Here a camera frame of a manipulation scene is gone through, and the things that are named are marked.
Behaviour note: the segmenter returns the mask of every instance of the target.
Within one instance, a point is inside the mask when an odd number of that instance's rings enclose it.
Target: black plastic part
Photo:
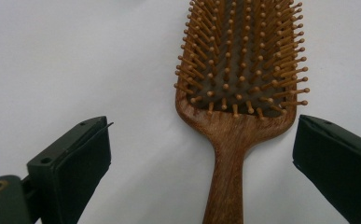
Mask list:
[[[301,115],[294,164],[350,222],[361,224],[361,137]]]
[[[85,120],[28,162],[44,224],[78,222],[110,165],[109,125],[106,117]]]
[[[0,176],[0,223],[32,223],[21,180],[14,175]]]

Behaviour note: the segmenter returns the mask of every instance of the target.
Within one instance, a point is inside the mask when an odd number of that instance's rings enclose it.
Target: white background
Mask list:
[[[361,136],[361,1],[305,0],[310,81],[299,114]],[[0,0],[0,175],[82,120],[106,115],[112,165],[79,223],[198,224],[214,168],[210,143],[174,108],[188,1]],[[298,122],[243,167],[247,224],[346,220],[292,164]]]

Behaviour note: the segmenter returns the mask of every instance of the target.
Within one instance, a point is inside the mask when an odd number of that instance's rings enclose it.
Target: wooden hairbrush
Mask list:
[[[203,223],[243,223],[242,169],[249,149],[293,124],[305,48],[292,0],[190,2],[175,105],[215,148]]]

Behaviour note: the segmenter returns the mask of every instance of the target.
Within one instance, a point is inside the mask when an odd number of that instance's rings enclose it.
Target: brush bristle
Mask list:
[[[199,109],[278,117],[297,102],[298,74],[306,57],[292,0],[193,0],[174,86]]]

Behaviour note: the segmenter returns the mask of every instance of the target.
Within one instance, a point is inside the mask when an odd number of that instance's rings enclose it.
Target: hairbrush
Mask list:
[[[203,223],[243,223],[243,160],[284,133],[297,114],[307,67],[292,0],[193,0],[176,66],[179,116],[207,136],[215,169]]]

